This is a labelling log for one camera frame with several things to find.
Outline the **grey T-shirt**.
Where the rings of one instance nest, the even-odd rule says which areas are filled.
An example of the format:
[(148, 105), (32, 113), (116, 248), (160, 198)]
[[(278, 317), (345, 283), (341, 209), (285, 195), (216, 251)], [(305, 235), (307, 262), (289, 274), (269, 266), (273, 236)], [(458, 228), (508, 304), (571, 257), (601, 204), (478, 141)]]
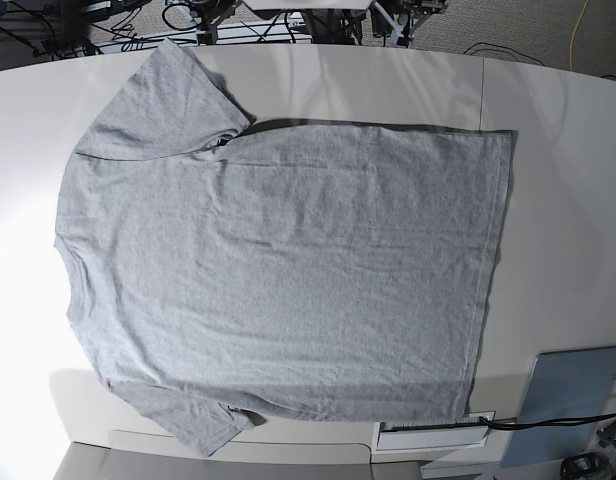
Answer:
[(513, 133), (252, 125), (166, 41), (75, 146), (55, 246), (100, 382), (205, 457), (253, 414), (459, 420)]

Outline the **blue-grey flat panel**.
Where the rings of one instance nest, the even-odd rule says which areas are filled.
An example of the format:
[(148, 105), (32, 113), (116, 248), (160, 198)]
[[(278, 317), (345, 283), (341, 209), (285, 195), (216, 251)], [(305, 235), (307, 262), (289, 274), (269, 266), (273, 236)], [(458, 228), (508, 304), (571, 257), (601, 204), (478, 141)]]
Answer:
[[(600, 415), (615, 374), (616, 345), (542, 353), (536, 357), (517, 421), (529, 424)], [(515, 431), (500, 466), (515, 468), (573, 456), (586, 448), (592, 430), (587, 424)]]

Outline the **black device bottom right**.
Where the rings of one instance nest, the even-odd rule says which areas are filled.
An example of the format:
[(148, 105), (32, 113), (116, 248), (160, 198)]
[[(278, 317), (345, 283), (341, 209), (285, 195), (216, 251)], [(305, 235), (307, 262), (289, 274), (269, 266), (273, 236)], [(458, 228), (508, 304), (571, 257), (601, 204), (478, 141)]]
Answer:
[(601, 479), (608, 468), (608, 459), (597, 452), (564, 459), (560, 465), (561, 480)]

